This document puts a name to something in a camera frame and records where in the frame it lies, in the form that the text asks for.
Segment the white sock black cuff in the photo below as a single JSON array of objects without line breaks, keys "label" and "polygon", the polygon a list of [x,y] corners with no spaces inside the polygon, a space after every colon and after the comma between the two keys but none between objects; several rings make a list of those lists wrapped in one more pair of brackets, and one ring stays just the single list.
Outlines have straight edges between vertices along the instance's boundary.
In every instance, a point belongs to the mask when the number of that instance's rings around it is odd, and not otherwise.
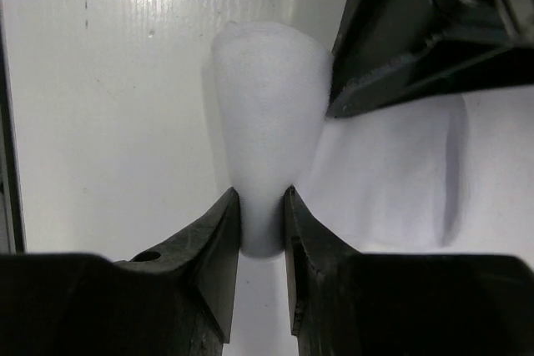
[{"label": "white sock black cuff", "polygon": [[284,195],[361,253],[510,255],[533,273],[533,89],[428,98],[327,118],[332,57],[278,23],[214,39],[245,276],[232,355],[302,355],[291,333]]}]

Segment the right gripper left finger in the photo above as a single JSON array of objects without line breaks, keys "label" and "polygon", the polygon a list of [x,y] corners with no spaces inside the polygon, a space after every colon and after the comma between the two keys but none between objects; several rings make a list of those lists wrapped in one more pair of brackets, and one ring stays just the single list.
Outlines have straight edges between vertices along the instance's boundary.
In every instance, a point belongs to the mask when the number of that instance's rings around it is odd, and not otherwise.
[{"label": "right gripper left finger", "polygon": [[4,355],[219,355],[230,340],[239,196],[129,261],[1,258]]}]

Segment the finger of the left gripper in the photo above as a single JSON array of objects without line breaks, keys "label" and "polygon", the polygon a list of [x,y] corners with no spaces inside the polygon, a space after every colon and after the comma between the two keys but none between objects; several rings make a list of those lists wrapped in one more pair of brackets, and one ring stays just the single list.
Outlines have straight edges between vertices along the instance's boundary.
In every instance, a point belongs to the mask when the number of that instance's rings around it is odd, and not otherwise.
[{"label": "finger of the left gripper", "polygon": [[346,0],[332,118],[533,82],[533,0]]}]

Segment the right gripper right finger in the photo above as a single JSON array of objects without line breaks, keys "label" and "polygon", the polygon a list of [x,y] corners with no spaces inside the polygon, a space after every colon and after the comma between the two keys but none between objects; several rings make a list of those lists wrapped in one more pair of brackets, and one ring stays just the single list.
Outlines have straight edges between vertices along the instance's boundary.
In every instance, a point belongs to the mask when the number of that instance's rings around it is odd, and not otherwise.
[{"label": "right gripper right finger", "polygon": [[361,253],[284,195],[290,329],[302,355],[530,355],[533,273],[491,254]]}]

